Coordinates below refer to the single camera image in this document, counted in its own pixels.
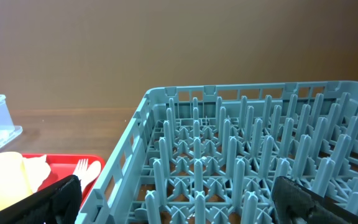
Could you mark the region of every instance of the red tray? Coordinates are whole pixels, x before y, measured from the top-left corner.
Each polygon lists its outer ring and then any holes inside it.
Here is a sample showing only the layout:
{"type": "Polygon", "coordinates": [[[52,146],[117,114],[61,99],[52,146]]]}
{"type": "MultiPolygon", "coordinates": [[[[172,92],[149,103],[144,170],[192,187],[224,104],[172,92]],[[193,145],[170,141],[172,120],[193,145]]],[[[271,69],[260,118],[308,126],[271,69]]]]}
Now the red tray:
{"type": "MultiPolygon", "coordinates": [[[[44,154],[22,154],[23,157],[26,158],[33,158],[33,157],[40,157],[44,154]]],[[[88,165],[90,165],[94,161],[99,161],[102,165],[102,169],[104,168],[105,162],[99,156],[94,155],[78,155],[78,154],[47,154],[47,163],[50,166],[50,174],[48,178],[42,182],[42,185],[38,188],[38,190],[42,190],[49,185],[55,183],[56,181],[62,180],[63,178],[67,177],[68,175],[72,175],[80,159],[88,159],[88,165]]],[[[94,185],[94,181],[92,181],[82,193],[82,203],[87,198],[90,189],[94,185]]]]}

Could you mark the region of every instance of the yellow food container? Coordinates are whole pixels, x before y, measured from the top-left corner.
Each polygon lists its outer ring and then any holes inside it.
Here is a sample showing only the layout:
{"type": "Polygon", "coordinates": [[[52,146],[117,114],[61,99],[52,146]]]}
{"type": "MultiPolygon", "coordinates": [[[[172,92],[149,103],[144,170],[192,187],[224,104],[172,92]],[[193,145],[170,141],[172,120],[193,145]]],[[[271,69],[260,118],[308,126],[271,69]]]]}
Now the yellow food container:
{"type": "Polygon", "coordinates": [[[0,210],[32,194],[22,155],[0,153],[0,210]]]}

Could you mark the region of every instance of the white plastic fork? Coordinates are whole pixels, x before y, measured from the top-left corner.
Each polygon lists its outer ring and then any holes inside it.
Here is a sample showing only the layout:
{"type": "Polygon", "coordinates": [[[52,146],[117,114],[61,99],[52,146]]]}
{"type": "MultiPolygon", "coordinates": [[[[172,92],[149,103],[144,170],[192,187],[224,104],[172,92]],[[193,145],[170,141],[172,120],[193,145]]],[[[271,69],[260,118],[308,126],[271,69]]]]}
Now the white plastic fork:
{"type": "Polygon", "coordinates": [[[84,177],[87,168],[88,168],[88,159],[80,159],[77,163],[77,166],[74,169],[73,174],[78,177],[78,180],[81,180],[84,177]]]}

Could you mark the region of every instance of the dish rack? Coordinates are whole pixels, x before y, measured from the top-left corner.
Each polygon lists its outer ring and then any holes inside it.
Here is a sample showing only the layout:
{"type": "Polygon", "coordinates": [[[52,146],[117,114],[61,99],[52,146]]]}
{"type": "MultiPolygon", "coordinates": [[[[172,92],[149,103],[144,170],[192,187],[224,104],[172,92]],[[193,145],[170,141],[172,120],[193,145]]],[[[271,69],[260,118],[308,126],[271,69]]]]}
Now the dish rack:
{"type": "Polygon", "coordinates": [[[358,82],[151,89],[76,223],[277,223],[278,176],[358,215],[358,82]]]}

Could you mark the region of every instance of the black object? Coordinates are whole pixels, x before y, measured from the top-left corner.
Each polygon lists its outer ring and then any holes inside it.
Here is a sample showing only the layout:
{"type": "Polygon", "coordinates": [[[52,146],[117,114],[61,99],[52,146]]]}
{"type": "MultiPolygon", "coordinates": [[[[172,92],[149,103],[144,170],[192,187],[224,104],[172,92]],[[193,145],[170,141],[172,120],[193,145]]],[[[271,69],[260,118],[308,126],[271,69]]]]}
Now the black object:
{"type": "Polygon", "coordinates": [[[0,224],[72,224],[81,200],[80,181],[70,175],[0,211],[0,224]]]}
{"type": "Polygon", "coordinates": [[[358,216],[286,177],[275,180],[273,202],[280,224],[358,223],[358,216]]]}

